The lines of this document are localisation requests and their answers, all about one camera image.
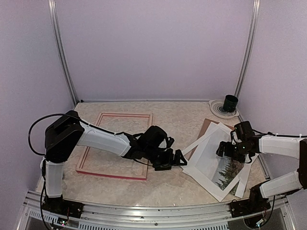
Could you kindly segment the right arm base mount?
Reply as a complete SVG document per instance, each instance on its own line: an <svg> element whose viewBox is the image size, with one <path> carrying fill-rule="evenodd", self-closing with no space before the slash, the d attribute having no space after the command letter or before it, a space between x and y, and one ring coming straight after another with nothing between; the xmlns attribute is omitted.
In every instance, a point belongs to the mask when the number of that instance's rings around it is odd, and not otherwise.
<svg viewBox="0 0 307 230"><path fill-rule="evenodd" d="M230 204L233 218L262 212L271 208L268 198L263 198L260 192L260 184L251 188L248 199L233 200Z"/></svg>

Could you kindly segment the wooden picture frame pink edge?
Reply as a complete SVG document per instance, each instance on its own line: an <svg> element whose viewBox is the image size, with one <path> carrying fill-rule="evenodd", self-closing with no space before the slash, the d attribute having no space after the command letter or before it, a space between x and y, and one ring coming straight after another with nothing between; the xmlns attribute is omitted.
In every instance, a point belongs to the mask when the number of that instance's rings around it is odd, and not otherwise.
<svg viewBox="0 0 307 230"><path fill-rule="evenodd" d="M84 150L77 163L76 172L145 181L149 162L142 160L137 163L122 158L130 148L129 140L124 134L103 129L107 121L112 121L115 126L135 124L134 127L130 126L130 132L138 133L152 125L153 115L101 112L94 124L82 124L85 131L78 145L84 146Z"/></svg>

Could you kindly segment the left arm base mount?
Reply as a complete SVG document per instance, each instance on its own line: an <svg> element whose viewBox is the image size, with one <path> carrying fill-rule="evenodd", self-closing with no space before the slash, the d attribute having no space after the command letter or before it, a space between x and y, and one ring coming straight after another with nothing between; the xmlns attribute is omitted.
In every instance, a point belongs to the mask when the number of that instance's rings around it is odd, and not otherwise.
<svg viewBox="0 0 307 230"><path fill-rule="evenodd" d="M84 204L80 202L63 199L63 196L57 198L45 197L42 209L51 213L66 217L81 218Z"/></svg>

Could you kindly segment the white mat board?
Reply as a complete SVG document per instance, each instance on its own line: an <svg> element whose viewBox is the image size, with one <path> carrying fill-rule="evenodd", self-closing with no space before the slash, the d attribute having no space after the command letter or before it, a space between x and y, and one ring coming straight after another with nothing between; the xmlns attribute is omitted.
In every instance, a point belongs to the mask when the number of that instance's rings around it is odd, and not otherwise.
<svg viewBox="0 0 307 230"><path fill-rule="evenodd" d="M183 173L221 202L229 193L242 198L247 186L252 164L239 163L229 157L219 157L216 151L220 142L228 142L231 129L222 123L211 122L198 140L183 150L186 155L195 148Z"/></svg>

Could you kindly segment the landscape photo print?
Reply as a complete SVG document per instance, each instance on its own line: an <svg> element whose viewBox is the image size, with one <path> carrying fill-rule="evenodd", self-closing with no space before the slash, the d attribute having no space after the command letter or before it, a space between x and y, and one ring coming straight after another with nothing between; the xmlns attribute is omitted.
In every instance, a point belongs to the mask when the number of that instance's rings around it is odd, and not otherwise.
<svg viewBox="0 0 307 230"><path fill-rule="evenodd" d="M220 190L225 190L245 166L228 157L219 157L216 151L221 141L229 142L230 133L224 129L214 130L195 150L199 156L195 168Z"/></svg>

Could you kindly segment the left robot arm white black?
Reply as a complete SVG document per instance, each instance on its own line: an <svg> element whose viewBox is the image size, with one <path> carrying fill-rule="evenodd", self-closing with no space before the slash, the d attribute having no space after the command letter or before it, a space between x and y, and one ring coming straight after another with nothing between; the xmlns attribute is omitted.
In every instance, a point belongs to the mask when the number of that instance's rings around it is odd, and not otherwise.
<svg viewBox="0 0 307 230"><path fill-rule="evenodd" d="M59 118L45 130L46 153L42 165L49 197L47 203L57 213L67 209L66 200L61 198L63 167L76 146L105 150L134 161L147 159L155 171L187 165L181 150L171 148L174 139L158 126L150 126L145 132L132 135L90 124L74 110L57 116Z"/></svg>

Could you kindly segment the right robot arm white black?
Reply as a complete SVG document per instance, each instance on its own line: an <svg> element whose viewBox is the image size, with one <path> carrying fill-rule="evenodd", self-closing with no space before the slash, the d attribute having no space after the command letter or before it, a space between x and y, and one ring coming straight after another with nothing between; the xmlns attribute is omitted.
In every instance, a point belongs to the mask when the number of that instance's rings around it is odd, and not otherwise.
<svg viewBox="0 0 307 230"><path fill-rule="evenodd" d="M251 127L249 121L234 126L231 141L222 141L216 151L219 157L229 157L244 163L256 154L276 154L299 160L298 169L286 175L254 186L250 198L245 202L248 212L255 213L264 205L264 199L285 195L307 188L307 137L260 133Z"/></svg>

